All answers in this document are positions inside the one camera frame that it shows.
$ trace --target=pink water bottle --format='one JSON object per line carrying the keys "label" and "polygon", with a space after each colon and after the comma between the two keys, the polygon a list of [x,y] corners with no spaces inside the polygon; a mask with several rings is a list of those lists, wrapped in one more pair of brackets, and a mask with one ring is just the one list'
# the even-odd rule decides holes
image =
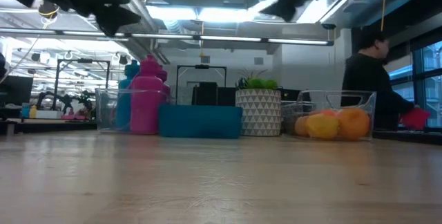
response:
{"label": "pink water bottle", "polygon": [[167,81],[167,71],[163,70],[163,66],[161,66],[161,70],[158,72],[157,77],[163,81],[164,85],[162,91],[169,100],[171,96],[171,87],[165,83]]}
{"label": "pink water bottle", "polygon": [[158,132],[158,109],[164,101],[163,81],[156,77],[161,70],[152,55],[140,64],[140,73],[132,81],[131,131],[155,134]]}

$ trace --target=clear plastic container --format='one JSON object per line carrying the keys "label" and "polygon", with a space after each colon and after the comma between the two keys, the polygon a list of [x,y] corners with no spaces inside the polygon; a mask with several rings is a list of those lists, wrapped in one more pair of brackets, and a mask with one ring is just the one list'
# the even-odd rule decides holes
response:
{"label": "clear plastic container", "polygon": [[136,94],[146,94],[158,93],[161,95],[162,104],[170,104],[172,102],[171,98],[165,95],[161,91],[148,91],[148,90],[133,90],[133,89],[95,89],[96,103],[97,103],[97,128],[101,132],[114,131],[122,133],[131,133],[131,121],[128,118],[127,123],[122,123],[117,121],[117,108],[118,102],[122,97],[132,97]]}
{"label": "clear plastic container", "polygon": [[282,106],[282,123],[299,138],[371,140],[375,106],[375,92],[302,91]]}

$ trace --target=green plant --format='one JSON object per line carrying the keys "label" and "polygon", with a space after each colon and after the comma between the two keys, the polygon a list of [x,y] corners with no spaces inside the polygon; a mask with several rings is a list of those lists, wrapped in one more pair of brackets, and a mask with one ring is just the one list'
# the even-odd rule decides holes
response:
{"label": "green plant", "polygon": [[278,83],[274,80],[264,80],[259,78],[267,70],[263,70],[260,72],[252,71],[251,73],[248,70],[241,70],[241,78],[238,82],[235,83],[236,88],[238,89],[275,89],[278,87]]}

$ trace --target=window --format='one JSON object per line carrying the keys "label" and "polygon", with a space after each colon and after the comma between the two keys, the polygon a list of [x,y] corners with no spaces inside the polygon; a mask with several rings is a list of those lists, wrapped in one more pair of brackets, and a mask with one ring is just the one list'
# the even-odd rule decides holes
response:
{"label": "window", "polygon": [[442,77],[434,76],[425,79],[425,110],[431,116],[429,127],[442,127]]}
{"label": "window", "polygon": [[442,68],[442,41],[422,49],[424,71]]}
{"label": "window", "polygon": [[409,102],[414,102],[413,82],[394,85],[393,90]]}
{"label": "window", "polygon": [[424,131],[442,130],[442,41],[418,48],[385,69],[395,92],[430,112]]}

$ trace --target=potted plant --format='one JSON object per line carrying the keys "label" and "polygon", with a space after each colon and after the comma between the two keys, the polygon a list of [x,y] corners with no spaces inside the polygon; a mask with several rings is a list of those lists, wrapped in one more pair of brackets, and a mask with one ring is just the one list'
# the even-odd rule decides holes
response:
{"label": "potted plant", "polygon": [[281,130],[281,92],[274,80],[259,76],[265,71],[243,71],[236,83],[236,106],[243,109],[241,135],[279,136]]}

